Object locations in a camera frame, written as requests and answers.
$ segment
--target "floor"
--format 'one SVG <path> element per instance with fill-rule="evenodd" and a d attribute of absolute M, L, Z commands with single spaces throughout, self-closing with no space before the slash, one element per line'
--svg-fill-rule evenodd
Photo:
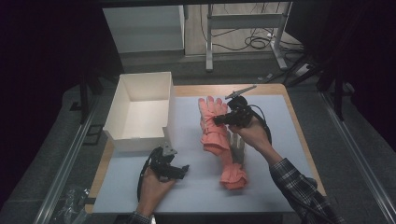
<path fill-rule="evenodd" d="M 121 59 L 126 73 L 171 71 L 175 85 L 281 83 L 285 78 L 269 50 L 233 54 L 218 51 L 214 57 L 212 73 L 205 71 L 205 57 L 201 56 L 202 52 L 194 51 L 191 54 L 195 56 L 186 57 L 182 51 L 143 52 L 122 54 Z M 291 65 L 297 58 L 298 55 L 291 55 L 287 63 Z M 311 77 L 293 88 L 288 88 L 288 94 L 328 194 L 328 199 L 347 223 L 389 223 L 362 177 L 358 165 L 353 160 L 347 143 L 333 123 L 328 107 L 315 87 L 318 78 L 319 75 Z M 99 125 L 103 125 L 106 121 L 106 114 L 116 88 L 116 84 L 106 79 L 101 79 L 101 82 L 105 86 L 105 91 L 100 96 L 98 111 L 92 121 L 92 124 Z M 70 111 L 71 105 L 78 101 L 78 98 L 78 87 L 64 94 L 63 108 L 57 121 L 52 126 L 51 132 L 34 162 L 0 213 L 1 224 L 27 224 L 35 220 L 52 179 L 63 161 L 64 154 L 78 131 L 79 112 Z M 360 146 L 361 153 L 372 168 L 378 182 L 395 202 L 396 155 L 394 151 L 356 110 L 348 97 L 344 98 L 343 107 L 345 124 Z M 61 219 L 64 217 L 63 208 L 68 202 L 66 192 L 69 189 L 89 189 L 91 187 L 106 140 L 106 136 L 102 134 L 96 145 L 82 146 L 70 176 L 67 178 L 62 196 L 53 210 L 50 223 L 64 223 Z M 89 136 L 84 141 L 92 142 Z M 117 216 L 113 215 L 93 215 L 87 220 L 87 223 L 113 223 L 116 219 Z M 180 220 L 183 219 L 179 217 L 164 222 L 183 223 Z M 282 216 L 280 220 L 267 219 L 266 221 L 266 223 L 299 223 L 299 219 L 290 214 Z M 201 219 L 191 220 L 190 218 L 188 223 L 205 223 L 205 219 L 201 217 Z M 226 219 L 222 219 L 217 223 L 236 222 L 227 222 Z"/>
<path fill-rule="evenodd" d="M 250 15 L 282 13 L 286 3 L 257 3 L 257 4 L 216 4 L 213 5 L 212 15 Z M 187 6 L 189 17 L 185 23 L 186 55 L 205 54 L 207 37 L 208 5 Z M 232 30 L 212 30 L 212 45 L 215 53 L 230 52 L 263 52 L 271 51 L 269 40 L 274 40 L 270 34 L 276 35 L 277 29 L 251 28 Z M 282 35 L 282 41 L 291 43 L 285 47 L 298 49 L 300 42 L 288 34 Z"/>

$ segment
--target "white box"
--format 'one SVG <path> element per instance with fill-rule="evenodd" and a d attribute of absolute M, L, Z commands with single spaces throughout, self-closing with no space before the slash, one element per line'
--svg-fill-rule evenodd
<path fill-rule="evenodd" d="M 175 94 L 170 72 L 124 74 L 114 95 L 105 127 L 120 151 L 151 151 L 172 146 Z"/>

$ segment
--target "metal rail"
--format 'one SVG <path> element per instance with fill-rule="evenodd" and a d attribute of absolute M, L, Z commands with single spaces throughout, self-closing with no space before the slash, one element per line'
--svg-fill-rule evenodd
<path fill-rule="evenodd" d="M 361 149 L 355 139 L 353 138 L 352 134 L 350 133 L 346 124 L 341 121 L 338 116 L 333 111 L 332 100 L 330 97 L 323 92 L 320 93 L 321 98 L 325 102 L 327 106 L 327 110 L 332 117 L 332 121 L 334 122 L 338 132 L 343 137 L 346 146 L 352 156 L 352 159 L 355 161 L 356 165 L 358 166 L 361 175 L 364 178 L 367 186 L 369 187 L 370 191 L 373 193 L 373 196 L 376 202 L 379 205 L 379 208 L 382 210 L 385 218 L 387 219 L 389 224 L 396 223 L 396 210 L 395 206 L 393 205 L 392 200 L 390 199 L 389 195 L 387 194 L 386 190 L 382 186 L 381 182 L 376 178 L 370 164 L 364 158 L 364 155 L 361 153 Z"/>
<path fill-rule="evenodd" d="M 68 149 L 64 161 L 58 170 L 51 186 L 49 187 L 49 192 L 46 195 L 40 209 L 38 210 L 37 216 L 35 217 L 35 224 L 47 224 L 50 222 L 53 210 L 56 203 L 61 196 L 62 190 L 64 189 L 64 184 L 66 183 L 67 177 L 69 177 L 70 171 L 73 168 L 76 157 L 79 153 L 79 149 L 83 143 L 84 137 L 90 127 L 93 115 L 96 111 L 98 105 L 99 96 L 94 95 L 92 97 L 90 114 L 88 115 L 85 123 L 79 126 L 78 132 L 71 147 Z"/>

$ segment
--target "gray carpet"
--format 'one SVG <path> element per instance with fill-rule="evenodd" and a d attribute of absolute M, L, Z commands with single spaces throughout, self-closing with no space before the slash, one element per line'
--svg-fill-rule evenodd
<path fill-rule="evenodd" d="M 269 74 L 282 74 L 273 55 L 269 53 L 215 55 L 212 73 L 205 71 L 204 57 L 185 58 L 180 56 L 179 52 L 121 56 L 126 73 L 171 71 L 175 85 L 264 83 L 268 80 Z M 273 82 L 279 83 L 283 78 L 279 77 Z M 316 91 L 317 80 L 318 77 L 311 77 L 288 89 L 288 92 L 328 198 L 334 209 L 348 223 L 385 224 L 387 221 Z M 92 124 L 96 125 L 105 124 L 116 88 L 115 84 L 105 79 L 101 79 L 101 82 L 105 86 L 105 92 L 100 96 L 98 110 L 92 121 Z M 34 162 L 5 203 L 0 213 L 0 223 L 24 224 L 32 223 L 35 219 L 64 153 L 78 131 L 80 114 L 69 110 L 78 99 L 78 88 L 64 94 L 64 104 L 59 117 Z M 396 178 L 392 171 L 396 170 L 395 153 L 347 98 L 344 99 L 344 115 L 346 124 L 362 146 L 368 162 L 394 201 Z M 94 139 L 87 137 L 85 142 L 92 143 Z M 64 194 L 68 188 L 74 185 L 84 189 L 90 188 L 105 142 L 106 135 L 102 134 L 97 146 L 81 148 L 54 214 L 64 205 Z M 94 215 L 89 219 L 89 223 L 112 223 L 115 218 L 116 216 Z M 299 222 L 295 216 L 287 215 L 283 223 Z"/>

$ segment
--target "orange glove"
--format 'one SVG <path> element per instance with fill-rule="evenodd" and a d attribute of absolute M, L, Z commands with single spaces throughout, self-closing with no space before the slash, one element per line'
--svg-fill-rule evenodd
<path fill-rule="evenodd" d="M 200 124 L 203 131 L 201 143 L 204 145 L 204 150 L 210 151 L 216 156 L 224 150 L 230 150 L 227 128 L 224 125 L 217 126 L 213 120 L 217 115 L 226 114 L 228 106 L 220 98 L 215 102 L 212 96 L 208 96 L 206 101 L 200 98 L 198 106 L 201 112 Z"/>
<path fill-rule="evenodd" d="M 226 189 L 243 188 L 248 183 L 247 174 L 243 169 L 245 143 L 238 144 L 234 135 L 232 147 L 235 147 L 236 151 L 231 152 L 227 128 L 224 125 L 217 126 L 213 120 L 217 115 L 226 114 L 228 106 L 220 98 L 215 102 L 212 96 L 207 96 L 206 101 L 200 98 L 198 106 L 201 112 L 200 125 L 203 130 L 201 143 L 204 145 L 204 150 L 220 157 L 223 166 L 220 183 Z"/>

